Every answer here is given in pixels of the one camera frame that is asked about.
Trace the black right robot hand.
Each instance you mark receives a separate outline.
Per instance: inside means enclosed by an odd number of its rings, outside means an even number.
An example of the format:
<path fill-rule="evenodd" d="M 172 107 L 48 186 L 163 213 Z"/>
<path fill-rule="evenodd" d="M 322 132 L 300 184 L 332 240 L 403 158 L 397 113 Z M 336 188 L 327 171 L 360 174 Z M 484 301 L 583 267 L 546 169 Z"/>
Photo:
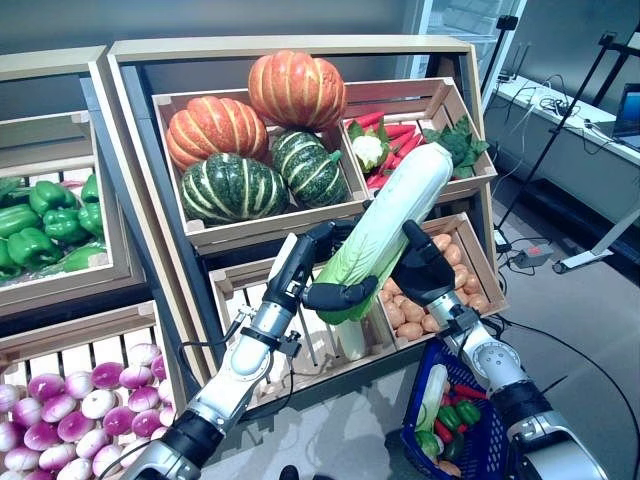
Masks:
<path fill-rule="evenodd" d="M 408 299 L 426 307 L 454 291 L 455 274 L 433 239 L 415 221 L 405 221 L 402 231 L 408 245 L 391 278 Z"/>

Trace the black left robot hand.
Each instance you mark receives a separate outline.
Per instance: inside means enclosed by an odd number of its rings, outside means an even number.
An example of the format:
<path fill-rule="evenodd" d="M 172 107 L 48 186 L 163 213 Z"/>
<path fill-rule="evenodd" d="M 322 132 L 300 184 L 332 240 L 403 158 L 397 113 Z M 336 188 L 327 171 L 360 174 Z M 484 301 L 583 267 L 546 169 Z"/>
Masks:
<path fill-rule="evenodd" d="M 370 297 L 378 285 L 374 275 L 350 286 L 346 283 L 306 286 L 313 266 L 327 261 L 338 243 L 347 239 L 356 223 L 356 220 L 331 220 L 299 236 L 280 270 L 268 281 L 263 300 L 294 314 L 300 304 L 311 310 L 338 312 Z"/>

